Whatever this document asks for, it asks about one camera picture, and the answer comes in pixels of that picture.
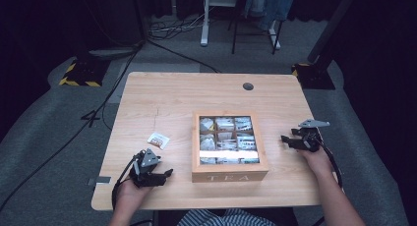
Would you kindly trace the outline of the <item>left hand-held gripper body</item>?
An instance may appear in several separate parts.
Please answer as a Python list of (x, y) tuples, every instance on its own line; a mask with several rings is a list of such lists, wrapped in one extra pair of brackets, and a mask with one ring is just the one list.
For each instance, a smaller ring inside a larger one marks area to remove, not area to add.
[(152, 171), (159, 162), (159, 157), (150, 148), (141, 150), (133, 158), (133, 167), (129, 173), (130, 179), (136, 186), (144, 187), (145, 180), (156, 179)]

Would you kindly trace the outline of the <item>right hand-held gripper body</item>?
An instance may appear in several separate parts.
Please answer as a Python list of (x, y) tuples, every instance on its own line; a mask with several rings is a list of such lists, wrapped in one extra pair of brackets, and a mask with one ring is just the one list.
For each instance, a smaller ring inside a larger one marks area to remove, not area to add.
[(298, 125), (298, 129), (307, 128), (308, 134), (304, 137), (299, 137), (299, 140), (302, 140), (305, 146), (308, 147), (308, 151), (316, 152), (322, 145), (322, 136), (319, 132), (320, 127), (328, 127), (329, 122), (318, 121), (314, 119), (307, 119), (304, 122)]

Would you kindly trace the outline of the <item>tea bag with orange print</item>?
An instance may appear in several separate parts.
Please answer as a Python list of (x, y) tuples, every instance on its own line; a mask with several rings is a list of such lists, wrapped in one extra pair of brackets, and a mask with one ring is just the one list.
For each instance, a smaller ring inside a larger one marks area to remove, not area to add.
[(169, 141), (170, 138), (157, 132), (152, 133), (148, 138), (149, 144), (154, 145), (160, 149), (165, 149)]

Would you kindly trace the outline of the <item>wooden tea box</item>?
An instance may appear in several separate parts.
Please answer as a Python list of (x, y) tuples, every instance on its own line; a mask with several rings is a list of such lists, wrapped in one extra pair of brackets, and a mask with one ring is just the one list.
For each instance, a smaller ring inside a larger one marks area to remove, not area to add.
[[(254, 126), (260, 162), (252, 164), (201, 164), (199, 151), (199, 119), (205, 116), (250, 116)], [(257, 114), (253, 111), (195, 111), (193, 114), (192, 155), (193, 183), (261, 181), (268, 173), (268, 161), (264, 142), (261, 138), (260, 124)]]

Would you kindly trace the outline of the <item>person's right hand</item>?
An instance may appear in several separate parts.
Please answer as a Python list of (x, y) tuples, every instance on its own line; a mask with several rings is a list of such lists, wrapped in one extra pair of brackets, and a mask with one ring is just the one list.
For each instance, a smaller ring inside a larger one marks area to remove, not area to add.
[(298, 153), (306, 159), (309, 167), (317, 177), (328, 177), (331, 175), (332, 166), (328, 155), (322, 147), (316, 152), (298, 150)]

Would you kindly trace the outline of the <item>person's left hand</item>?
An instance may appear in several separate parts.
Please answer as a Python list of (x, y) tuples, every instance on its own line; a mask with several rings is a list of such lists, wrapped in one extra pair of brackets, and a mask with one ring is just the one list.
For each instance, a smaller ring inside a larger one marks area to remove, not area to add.
[(153, 187), (138, 187), (131, 179), (124, 180), (116, 195), (115, 208), (118, 210), (137, 210)]

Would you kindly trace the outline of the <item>grey tape strip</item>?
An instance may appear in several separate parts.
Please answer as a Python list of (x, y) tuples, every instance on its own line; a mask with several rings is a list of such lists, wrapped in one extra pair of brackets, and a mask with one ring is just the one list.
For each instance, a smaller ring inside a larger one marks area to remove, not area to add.
[(111, 182), (111, 178), (107, 176), (98, 176), (96, 178), (90, 178), (87, 181), (88, 186), (96, 186), (98, 184), (109, 184)]

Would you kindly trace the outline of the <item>black yellow striped stand base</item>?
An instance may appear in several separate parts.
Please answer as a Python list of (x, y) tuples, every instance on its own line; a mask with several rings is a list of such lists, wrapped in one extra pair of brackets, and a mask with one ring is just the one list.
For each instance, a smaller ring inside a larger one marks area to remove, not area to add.
[(318, 69), (313, 64), (294, 64), (291, 73), (303, 89), (335, 89), (328, 71)]
[(80, 61), (75, 59), (68, 67), (59, 85), (102, 86), (108, 70), (108, 60)]

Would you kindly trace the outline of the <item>pile of white tea bags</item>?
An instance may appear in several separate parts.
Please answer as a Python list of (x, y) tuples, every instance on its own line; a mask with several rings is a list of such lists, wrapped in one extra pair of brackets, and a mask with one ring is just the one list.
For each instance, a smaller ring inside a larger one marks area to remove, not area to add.
[(259, 163), (258, 146), (250, 116), (216, 116), (199, 119), (200, 163)]

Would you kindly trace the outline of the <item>person's striped clothing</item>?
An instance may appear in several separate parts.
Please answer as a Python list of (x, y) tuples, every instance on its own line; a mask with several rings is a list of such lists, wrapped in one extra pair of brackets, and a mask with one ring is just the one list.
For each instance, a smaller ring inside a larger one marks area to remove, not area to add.
[(226, 209), (219, 216), (208, 209), (192, 209), (177, 226), (277, 226), (272, 221), (253, 215), (243, 209)]

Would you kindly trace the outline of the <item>black slanted stand pole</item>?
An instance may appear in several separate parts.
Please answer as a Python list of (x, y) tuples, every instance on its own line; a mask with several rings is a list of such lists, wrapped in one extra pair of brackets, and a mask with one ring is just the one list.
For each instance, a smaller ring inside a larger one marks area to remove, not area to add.
[(353, 0), (341, 0), (335, 12), (331, 16), (327, 26), (325, 27), (324, 31), (322, 32), (321, 36), (319, 37), (313, 49), (311, 50), (309, 56), (307, 57), (307, 60), (310, 63), (316, 63), (320, 59), (320, 56), (323, 54), (327, 43), (329, 42), (332, 34), (337, 28), (337, 25), (340, 23), (340, 21), (346, 14), (352, 2)]

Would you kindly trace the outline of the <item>hanging blue clothing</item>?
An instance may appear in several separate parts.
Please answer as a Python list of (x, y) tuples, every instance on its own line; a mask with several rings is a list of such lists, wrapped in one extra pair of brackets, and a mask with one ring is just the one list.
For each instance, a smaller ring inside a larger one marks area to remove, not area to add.
[(270, 29), (275, 21), (284, 22), (293, 0), (246, 0), (243, 16), (259, 18), (258, 28)]

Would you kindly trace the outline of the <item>white desk leg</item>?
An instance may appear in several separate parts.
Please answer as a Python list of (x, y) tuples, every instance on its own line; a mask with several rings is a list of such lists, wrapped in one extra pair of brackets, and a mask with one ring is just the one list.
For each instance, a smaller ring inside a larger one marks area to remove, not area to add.
[(211, 7), (234, 7), (236, 0), (204, 0), (204, 20), (200, 45), (206, 47), (209, 44), (209, 10)]

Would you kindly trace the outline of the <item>black upright stand pole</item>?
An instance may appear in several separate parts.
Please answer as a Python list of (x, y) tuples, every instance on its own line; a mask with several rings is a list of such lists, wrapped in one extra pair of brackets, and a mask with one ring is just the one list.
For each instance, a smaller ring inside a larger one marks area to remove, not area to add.
[(147, 0), (133, 0), (136, 19), (140, 32), (140, 44), (148, 42), (149, 16), (147, 14)]

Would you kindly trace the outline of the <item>black metal chair frame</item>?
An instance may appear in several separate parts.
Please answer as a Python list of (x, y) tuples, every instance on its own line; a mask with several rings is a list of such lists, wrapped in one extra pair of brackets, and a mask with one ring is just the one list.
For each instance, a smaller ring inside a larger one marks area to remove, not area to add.
[(279, 42), (280, 33), (283, 25), (283, 21), (273, 21), (270, 27), (266, 30), (258, 29), (257, 31), (239, 31), (239, 24), (240, 23), (253, 23), (255, 21), (254, 18), (252, 19), (244, 19), (243, 17), (237, 17), (229, 22), (228, 29), (233, 31), (232, 36), (232, 46), (231, 46), (231, 53), (234, 54), (236, 52), (236, 45), (237, 39), (240, 36), (243, 37), (267, 37), (270, 42), (271, 46), (271, 54), (274, 55), (280, 48), (281, 44)]

